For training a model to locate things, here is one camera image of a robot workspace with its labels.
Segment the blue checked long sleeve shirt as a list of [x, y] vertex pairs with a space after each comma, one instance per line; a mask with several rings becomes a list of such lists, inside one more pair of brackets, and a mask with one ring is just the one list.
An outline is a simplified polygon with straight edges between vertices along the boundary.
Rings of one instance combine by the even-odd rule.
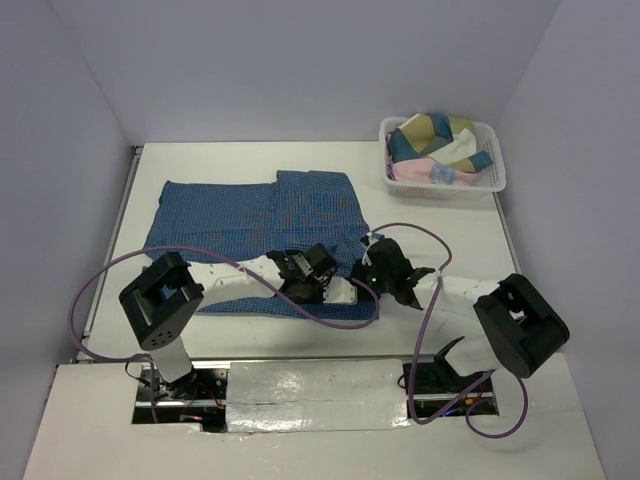
[[337, 261], [337, 276], [347, 277], [369, 229], [346, 174], [280, 170], [272, 183], [166, 182], [144, 246], [151, 259], [178, 245], [185, 260], [205, 263], [204, 250], [244, 261], [320, 243]]

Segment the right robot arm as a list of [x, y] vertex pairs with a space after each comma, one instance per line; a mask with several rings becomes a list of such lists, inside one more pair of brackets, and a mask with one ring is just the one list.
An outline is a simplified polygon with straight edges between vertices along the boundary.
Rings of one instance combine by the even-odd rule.
[[481, 329], [474, 336], [454, 337], [431, 356], [435, 380], [447, 391], [499, 369], [528, 379], [570, 339], [566, 323], [522, 274], [502, 280], [445, 275], [441, 269], [413, 266], [393, 239], [369, 234], [361, 242], [365, 253], [354, 264], [352, 277], [376, 296], [390, 296], [424, 313], [406, 386], [417, 385], [420, 350], [437, 312], [470, 320]]

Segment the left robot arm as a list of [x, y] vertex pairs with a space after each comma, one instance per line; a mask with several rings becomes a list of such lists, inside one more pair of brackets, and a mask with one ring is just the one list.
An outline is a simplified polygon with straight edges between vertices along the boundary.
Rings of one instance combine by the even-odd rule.
[[297, 305], [321, 304], [336, 268], [336, 260], [321, 244], [305, 252], [271, 251], [237, 265], [189, 263], [180, 253], [168, 252], [121, 291], [119, 302], [159, 373], [161, 388], [182, 399], [197, 383], [181, 339], [196, 311], [278, 293]]

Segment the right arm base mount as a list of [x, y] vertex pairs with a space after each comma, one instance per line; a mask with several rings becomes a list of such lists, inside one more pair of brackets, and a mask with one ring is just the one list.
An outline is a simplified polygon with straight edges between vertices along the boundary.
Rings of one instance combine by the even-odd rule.
[[[462, 377], [445, 361], [448, 353], [462, 340], [458, 337], [443, 347], [432, 360], [419, 362], [416, 367], [414, 408], [419, 417], [428, 417], [442, 408], [455, 395], [477, 381], [483, 372], [476, 372]], [[472, 415], [497, 415], [498, 409], [493, 398], [493, 385], [490, 380], [476, 386], [466, 394], [462, 400], [458, 400], [446, 412], [444, 417], [462, 417], [469, 409], [475, 406]]]

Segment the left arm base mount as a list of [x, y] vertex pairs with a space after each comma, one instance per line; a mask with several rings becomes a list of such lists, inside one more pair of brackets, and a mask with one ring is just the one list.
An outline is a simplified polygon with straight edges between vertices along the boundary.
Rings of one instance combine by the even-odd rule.
[[138, 374], [126, 371], [137, 381], [131, 423], [134, 425], [189, 424], [208, 433], [224, 433], [228, 368], [197, 366], [195, 383], [179, 392], [171, 390], [157, 371], [144, 365]]

